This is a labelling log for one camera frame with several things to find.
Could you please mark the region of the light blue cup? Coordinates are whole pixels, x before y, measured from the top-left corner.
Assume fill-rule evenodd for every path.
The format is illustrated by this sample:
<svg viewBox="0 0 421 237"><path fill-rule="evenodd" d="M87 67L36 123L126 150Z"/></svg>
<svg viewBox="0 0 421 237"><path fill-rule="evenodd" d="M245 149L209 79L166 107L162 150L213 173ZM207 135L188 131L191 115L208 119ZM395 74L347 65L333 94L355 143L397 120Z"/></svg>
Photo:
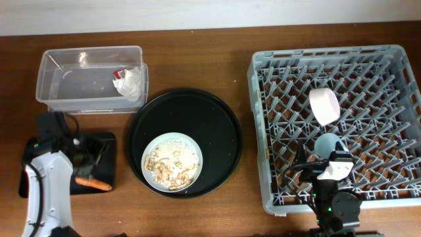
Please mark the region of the light blue cup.
<svg viewBox="0 0 421 237"><path fill-rule="evenodd" d="M328 159L330 153L335 151L336 143L339 142L343 151L348 151L347 146L339 136L332 133L321 135L314 143L314 152L321 159Z"/></svg>

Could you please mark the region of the orange carrot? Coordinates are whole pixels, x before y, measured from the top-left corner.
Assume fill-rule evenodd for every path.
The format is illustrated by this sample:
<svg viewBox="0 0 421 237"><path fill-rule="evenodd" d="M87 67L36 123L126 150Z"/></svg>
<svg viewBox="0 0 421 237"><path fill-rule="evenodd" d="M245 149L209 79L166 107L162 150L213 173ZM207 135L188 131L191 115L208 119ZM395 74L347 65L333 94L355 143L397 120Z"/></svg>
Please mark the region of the orange carrot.
<svg viewBox="0 0 421 237"><path fill-rule="evenodd" d="M95 189L106 191L106 192L112 190L112 186L110 184L107 184L97 179L82 178L82 177L77 176L75 178L75 181L79 185L95 188Z"/></svg>

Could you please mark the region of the pink bowl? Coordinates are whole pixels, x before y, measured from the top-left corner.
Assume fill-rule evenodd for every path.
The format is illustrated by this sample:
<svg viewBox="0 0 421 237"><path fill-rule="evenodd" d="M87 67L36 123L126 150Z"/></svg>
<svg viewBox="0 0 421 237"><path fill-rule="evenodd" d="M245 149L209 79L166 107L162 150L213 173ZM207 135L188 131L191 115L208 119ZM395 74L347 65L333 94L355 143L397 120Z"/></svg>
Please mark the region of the pink bowl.
<svg viewBox="0 0 421 237"><path fill-rule="evenodd" d="M321 126L340 117L340 106L335 93L329 88L313 89L309 92L311 111Z"/></svg>

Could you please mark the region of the white tissue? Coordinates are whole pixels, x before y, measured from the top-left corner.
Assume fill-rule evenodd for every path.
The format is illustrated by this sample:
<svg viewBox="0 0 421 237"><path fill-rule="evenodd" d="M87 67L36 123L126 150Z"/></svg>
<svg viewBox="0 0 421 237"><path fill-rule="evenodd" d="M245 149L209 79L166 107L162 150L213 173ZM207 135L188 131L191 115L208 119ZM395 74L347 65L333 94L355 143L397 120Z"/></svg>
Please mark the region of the white tissue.
<svg viewBox="0 0 421 237"><path fill-rule="evenodd" d="M124 79L112 80L117 92L124 97L139 97L141 95L142 75L139 67L128 69Z"/></svg>

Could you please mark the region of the red snack wrapper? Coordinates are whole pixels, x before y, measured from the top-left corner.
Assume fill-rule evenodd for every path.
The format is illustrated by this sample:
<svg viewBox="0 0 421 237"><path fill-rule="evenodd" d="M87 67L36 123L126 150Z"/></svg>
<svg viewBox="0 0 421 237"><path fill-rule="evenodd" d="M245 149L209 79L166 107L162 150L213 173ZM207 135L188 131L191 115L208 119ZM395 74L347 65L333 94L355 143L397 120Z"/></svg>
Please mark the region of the red snack wrapper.
<svg viewBox="0 0 421 237"><path fill-rule="evenodd" d="M113 72L114 79L115 80L124 79L126 77L127 72L128 72L128 69L126 68L114 71Z"/></svg>

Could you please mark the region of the grey plate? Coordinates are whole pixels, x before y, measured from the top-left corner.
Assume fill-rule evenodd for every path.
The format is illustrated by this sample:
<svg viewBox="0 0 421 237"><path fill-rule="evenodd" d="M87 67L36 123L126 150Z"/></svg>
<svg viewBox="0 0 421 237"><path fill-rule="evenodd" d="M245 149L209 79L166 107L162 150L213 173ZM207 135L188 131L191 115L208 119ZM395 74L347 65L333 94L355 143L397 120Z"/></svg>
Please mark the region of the grey plate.
<svg viewBox="0 0 421 237"><path fill-rule="evenodd" d="M198 179L203 155L192 138L170 132L157 136L146 146L140 167L152 188L173 194L187 189Z"/></svg>

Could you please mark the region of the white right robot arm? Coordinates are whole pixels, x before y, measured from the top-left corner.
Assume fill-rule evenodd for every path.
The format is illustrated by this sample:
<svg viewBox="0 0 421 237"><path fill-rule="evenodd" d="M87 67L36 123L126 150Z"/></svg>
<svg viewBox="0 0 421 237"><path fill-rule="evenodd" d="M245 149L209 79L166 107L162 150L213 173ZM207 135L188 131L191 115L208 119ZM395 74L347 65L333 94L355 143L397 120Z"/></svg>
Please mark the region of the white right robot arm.
<svg viewBox="0 0 421 237"><path fill-rule="evenodd" d="M355 229L360 226L361 196L351 189L340 190L339 183L353 170L353 157L337 141L328 158L308 162L304 145L299 142L294 163L286 171L299 172L301 182L312 184L308 205L316 215L318 227L309 230L310 237L363 237Z"/></svg>

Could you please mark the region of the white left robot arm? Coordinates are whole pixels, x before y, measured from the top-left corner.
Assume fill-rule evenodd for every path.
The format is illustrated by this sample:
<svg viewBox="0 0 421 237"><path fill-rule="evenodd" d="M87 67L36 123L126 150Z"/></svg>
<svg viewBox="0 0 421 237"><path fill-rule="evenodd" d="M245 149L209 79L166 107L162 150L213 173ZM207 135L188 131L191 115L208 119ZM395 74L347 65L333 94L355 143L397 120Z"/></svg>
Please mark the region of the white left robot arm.
<svg viewBox="0 0 421 237"><path fill-rule="evenodd" d="M112 186L95 179L105 142L72 132L68 115L48 112L37 117L39 136L25 149L21 160L28 178L28 208L24 236L77 236L70 203L70 183L110 191Z"/></svg>

